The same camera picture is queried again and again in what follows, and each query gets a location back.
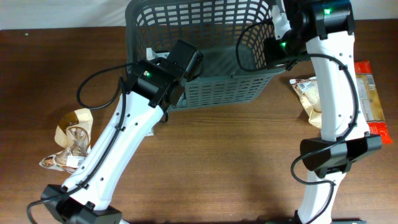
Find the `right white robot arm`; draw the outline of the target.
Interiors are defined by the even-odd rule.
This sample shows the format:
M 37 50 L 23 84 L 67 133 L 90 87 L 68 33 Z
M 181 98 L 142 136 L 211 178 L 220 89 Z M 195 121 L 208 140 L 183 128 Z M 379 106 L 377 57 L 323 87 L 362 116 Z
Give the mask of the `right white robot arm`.
M 299 161 L 307 169 L 294 223 L 331 223 L 336 193 L 352 165 L 380 150 L 361 111 L 354 70 L 354 17 L 349 1 L 277 1 L 268 66 L 312 62 L 322 111 L 321 135 L 304 139 Z

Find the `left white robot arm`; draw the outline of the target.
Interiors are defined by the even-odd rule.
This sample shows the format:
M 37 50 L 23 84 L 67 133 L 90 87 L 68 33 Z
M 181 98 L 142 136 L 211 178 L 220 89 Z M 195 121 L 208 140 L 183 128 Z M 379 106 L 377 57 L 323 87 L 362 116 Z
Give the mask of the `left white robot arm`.
M 81 166 L 62 185 L 49 184 L 38 201 L 60 223 L 125 223 L 110 205 L 117 183 L 138 146 L 181 99 L 203 54 L 178 40 L 166 58 L 123 65 L 116 110 Z

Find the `grey plastic shopping basket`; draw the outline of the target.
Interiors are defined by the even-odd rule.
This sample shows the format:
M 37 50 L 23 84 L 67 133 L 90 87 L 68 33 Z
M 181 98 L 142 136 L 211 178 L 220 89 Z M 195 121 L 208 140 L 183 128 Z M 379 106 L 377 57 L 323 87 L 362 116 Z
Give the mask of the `grey plastic shopping basket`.
M 262 70 L 264 41 L 273 27 L 272 0 L 138 0 L 125 10 L 129 62 L 149 52 L 169 52 L 179 40 L 196 46 L 204 56 L 203 73 L 185 85 L 172 109 L 221 106 L 256 99 L 282 67 Z

